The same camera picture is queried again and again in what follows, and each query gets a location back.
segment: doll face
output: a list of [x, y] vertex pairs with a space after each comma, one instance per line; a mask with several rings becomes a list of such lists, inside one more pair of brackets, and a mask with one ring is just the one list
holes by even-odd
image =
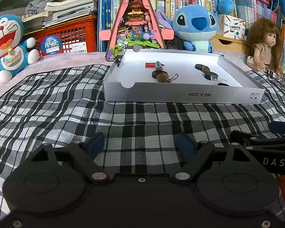
[[275, 33], [267, 33], [266, 38], [264, 39], [264, 43], [267, 44], [269, 47], [275, 46], [276, 44], [276, 37]]

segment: doraemon plush toy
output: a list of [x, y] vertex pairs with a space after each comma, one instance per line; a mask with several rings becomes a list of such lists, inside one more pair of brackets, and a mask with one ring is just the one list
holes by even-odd
[[174, 16], [173, 21], [160, 9], [156, 11], [156, 17], [161, 25], [163, 24], [162, 20], [168, 22], [163, 26], [173, 29], [174, 34], [183, 40], [187, 50], [213, 52], [213, 45], [209, 40], [219, 30], [216, 13], [212, 13], [198, 4], [190, 4], [182, 7]]
[[33, 49], [27, 52], [27, 48], [35, 46], [36, 40], [29, 38], [21, 42], [23, 36], [23, 24], [21, 19], [12, 14], [0, 17], [0, 83], [9, 82], [17, 73], [28, 64], [35, 63], [39, 59], [39, 52]]

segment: black and white checkered fabric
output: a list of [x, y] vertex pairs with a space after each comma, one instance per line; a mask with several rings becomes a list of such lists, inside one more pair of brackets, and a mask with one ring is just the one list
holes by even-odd
[[[173, 142], [181, 131], [223, 147], [234, 129], [274, 138], [268, 122], [285, 121], [285, 78], [249, 73], [266, 88], [260, 105], [106, 102], [102, 80], [108, 68], [32, 75], [0, 98], [0, 219], [9, 213], [4, 180], [42, 142], [66, 146], [101, 131], [105, 147], [95, 162], [105, 170], [161, 173], [183, 161]], [[283, 198], [273, 212], [285, 217]]]

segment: blue ball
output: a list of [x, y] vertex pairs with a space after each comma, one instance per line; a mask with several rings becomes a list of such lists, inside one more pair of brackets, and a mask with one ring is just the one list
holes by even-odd
[[221, 14], [231, 14], [234, 11], [233, 0], [221, 0], [218, 5], [218, 10]]

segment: white cardboard box tray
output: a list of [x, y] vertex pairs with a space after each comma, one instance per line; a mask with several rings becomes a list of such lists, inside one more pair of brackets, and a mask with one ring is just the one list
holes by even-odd
[[[145, 63], [160, 61], [172, 83], [159, 83], [152, 78], [154, 68]], [[204, 78], [195, 68], [203, 64], [218, 74], [223, 83]], [[103, 80], [106, 101], [215, 103], [215, 104], [259, 104], [265, 89], [246, 72], [219, 54], [193, 51], [141, 49], [125, 51], [119, 67], [116, 63], [108, 70]]]

